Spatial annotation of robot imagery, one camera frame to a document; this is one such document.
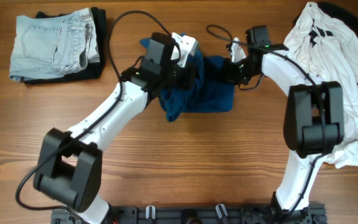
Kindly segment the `blue polo shirt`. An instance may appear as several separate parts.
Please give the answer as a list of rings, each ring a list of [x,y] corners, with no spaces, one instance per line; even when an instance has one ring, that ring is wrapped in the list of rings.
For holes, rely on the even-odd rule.
[[[184,34],[164,34],[173,44],[168,80],[158,100],[167,121],[174,122],[182,113],[220,113],[232,110],[234,85],[224,81],[224,57],[205,57],[200,50],[194,55],[181,43],[195,39]]]

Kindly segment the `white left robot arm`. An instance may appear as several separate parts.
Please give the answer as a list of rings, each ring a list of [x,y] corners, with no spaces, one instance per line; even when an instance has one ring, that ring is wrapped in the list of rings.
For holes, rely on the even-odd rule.
[[[192,86],[196,68],[188,58],[197,50],[193,37],[153,33],[140,65],[121,73],[97,109],[67,131],[53,128],[45,135],[34,189],[62,203],[73,223],[117,223],[112,206],[98,194],[104,150],[164,88]]]

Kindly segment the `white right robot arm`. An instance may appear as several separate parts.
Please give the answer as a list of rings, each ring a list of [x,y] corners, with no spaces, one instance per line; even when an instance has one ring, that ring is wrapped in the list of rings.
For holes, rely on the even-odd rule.
[[[314,81],[283,44],[272,44],[267,26],[246,30],[245,42],[233,39],[228,46],[226,80],[246,85],[267,76],[287,93],[283,136],[290,152],[283,180],[269,205],[244,208],[246,222],[326,223],[323,205],[310,204],[309,195],[325,158],[344,138],[341,85]]]

